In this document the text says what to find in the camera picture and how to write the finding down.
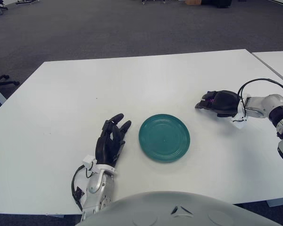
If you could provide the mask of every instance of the floor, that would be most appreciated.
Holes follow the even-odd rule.
[[[0,75],[21,84],[44,61],[283,50],[283,5],[267,0],[233,0],[230,8],[176,0],[145,5],[140,0],[40,0],[8,8],[0,16]],[[8,98],[16,89],[8,85],[0,92]],[[283,225],[283,206],[242,207]],[[75,219],[0,215],[0,225],[73,225]]]

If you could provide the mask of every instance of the silver robotic arm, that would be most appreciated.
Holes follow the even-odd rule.
[[[283,97],[272,94],[267,97],[240,97],[234,92],[208,91],[195,108],[212,110],[218,117],[232,117],[234,126],[242,128],[248,117],[269,118],[281,139],[278,152],[283,158]]]
[[[245,114],[255,118],[269,118],[281,139],[278,152],[283,158],[283,97],[272,94],[267,97],[249,97],[245,103]]]
[[[96,144],[95,156],[87,155],[83,165],[74,174],[71,184],[72,196],[82,211],[82,221],[111,203],[113,176],[117,173],[115,165],[125,145],[125,134],[131,126],[131,121],[127,121],[118,128],[117,124],[123,117],[123,114],[118,114],[105,121]],[[86,170],[89,182],[86,189],[77,187],[75,190],[75,177],[80,170]]]

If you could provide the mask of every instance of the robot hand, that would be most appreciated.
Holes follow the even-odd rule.
[[[124,136],[131,126],[131,121],[119,129],[117,124],[123,119],[123,114],[118,114],[109,120],[106,120],[102,128],[95,148],[95,157],[97,164],[106,164],[115,167],[119,155],[125,145]]]
[[[237,114],[240,97],[231,91],[208,91],[195,108],[212,110],[218,117],[234,117]]]

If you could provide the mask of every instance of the green plate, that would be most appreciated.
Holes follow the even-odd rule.
[[[169,114],[149,117],[140,128],[142,150],[152,159],[171,162],[181,158],[189,149],[190,134],[178,118]]]

